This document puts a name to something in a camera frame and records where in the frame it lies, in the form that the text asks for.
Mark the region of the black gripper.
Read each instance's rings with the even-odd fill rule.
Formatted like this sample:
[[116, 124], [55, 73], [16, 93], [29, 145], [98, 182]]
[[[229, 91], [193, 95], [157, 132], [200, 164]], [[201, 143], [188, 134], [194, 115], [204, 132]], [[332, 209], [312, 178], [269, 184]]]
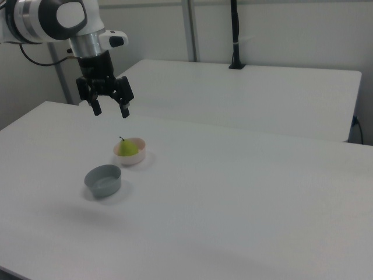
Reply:
[[129, 117], [133, 91], [126, 76], [115, 78], [110, 53], [105, 51], [97, 56], [78, 58], [78, 64], [82, 72], [76, 80], [79, 96], [91, 106], [94, 115], [101, 114], [98, 95], [108, 96], [113, 92], [112, 98], [119, 104], [122, 118]]

